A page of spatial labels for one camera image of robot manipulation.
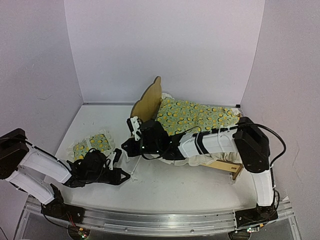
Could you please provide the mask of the wooden pet bed frame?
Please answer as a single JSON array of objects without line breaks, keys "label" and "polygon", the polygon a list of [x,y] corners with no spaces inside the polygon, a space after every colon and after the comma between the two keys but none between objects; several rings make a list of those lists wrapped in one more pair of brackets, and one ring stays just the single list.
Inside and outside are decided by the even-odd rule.
[{"label": "wooden pet bed frame", "polygon": [[[161,105],[162,86],[161,77],[157,76],[153,83],[144,91],[141,98],[133,105],[130,117],[139,117],[143,122],[152,119],[157,115]],[[231,174],[231,179],[236,180],[244,169],[241,163],[216,160],[211,164],[202,164],[201,166],[227,171]]]}]

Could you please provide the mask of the lemon print bed cushion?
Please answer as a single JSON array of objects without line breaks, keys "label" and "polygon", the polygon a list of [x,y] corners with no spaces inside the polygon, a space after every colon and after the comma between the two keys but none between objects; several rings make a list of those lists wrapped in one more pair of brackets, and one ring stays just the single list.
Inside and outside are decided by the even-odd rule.
[{"label": "lemon print bed cushion", "polygon": [[[175,99],[171,95],[163,93],[157,114],[151,120],[160,122],[168,135],[172,136],[186,130],[189,133],[198,133],[209,131],[212,128],[233,126],[242,116],[238,108],[210,106],[189,100]],[[240,155],[231,152],[210,153],[176,161],[160,159],[163,163],[179,167],[186,164],[191,167],[202,164],[209,165],[216,160],[242,164]]]}]

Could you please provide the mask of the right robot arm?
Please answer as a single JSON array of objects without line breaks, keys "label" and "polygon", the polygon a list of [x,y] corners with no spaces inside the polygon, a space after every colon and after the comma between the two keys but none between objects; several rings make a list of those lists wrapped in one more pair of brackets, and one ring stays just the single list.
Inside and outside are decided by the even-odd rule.
[{"label": "right robot arm", "polygon": [[158,121],[141,122],[136,116],[127,119],[127,125],[131,137],[121,148],[128,157],[184,161],[216,153],[239,154],[256,191],[257,207],[252,209],[252,218],[262,222],[271,214],[275,195],[272,167],[287,150],[286,143],[274,130],[248,117],[241,117],[233,126],[197,133],[188,129],[175,135],[169,135]]}]

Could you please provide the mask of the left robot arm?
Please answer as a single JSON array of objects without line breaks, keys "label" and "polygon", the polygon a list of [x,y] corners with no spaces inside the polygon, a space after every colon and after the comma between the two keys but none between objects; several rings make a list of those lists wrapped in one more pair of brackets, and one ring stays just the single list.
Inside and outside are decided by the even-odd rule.
[{"label": "left robot arm", "polygon": [[109,147],[104,133],[90,137],[74,146],[75,161],[61,160],[28,142],[23,129],[17,128],[0,138],[0,178],[47,205],[57,219],[67,214],[67,207],[58,199],[59,189],[32,171],[46,175],[68,188],[82,188],[93,183],[118,186],[131,175],[115,164],[122,151]]}]

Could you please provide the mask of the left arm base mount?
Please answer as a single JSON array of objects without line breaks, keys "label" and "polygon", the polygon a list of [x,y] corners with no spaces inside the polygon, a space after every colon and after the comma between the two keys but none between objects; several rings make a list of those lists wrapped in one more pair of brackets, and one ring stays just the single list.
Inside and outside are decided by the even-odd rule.
[{"label": "left arm base mount", "polygon": [[59,220],[69,221],[74,224],[81,224],[84,219],[85,209],[83,207],[66,204],[61,191],[52,183],[50,187],[53,190],[53,200],[47,204],[42,204],[41,213],[46,217],[52,217]]}]

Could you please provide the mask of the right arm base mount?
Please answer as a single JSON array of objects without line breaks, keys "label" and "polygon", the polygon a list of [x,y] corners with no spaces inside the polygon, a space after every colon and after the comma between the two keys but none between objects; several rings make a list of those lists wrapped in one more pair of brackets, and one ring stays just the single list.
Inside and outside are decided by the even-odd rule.
[{"label": "right arm base mount", "polygon": [[280,201],[275,199],[270,206],[259,206],[237,210],[235,212],[235,230],[266,225],[267,223],[278,219],[278,207]]}]

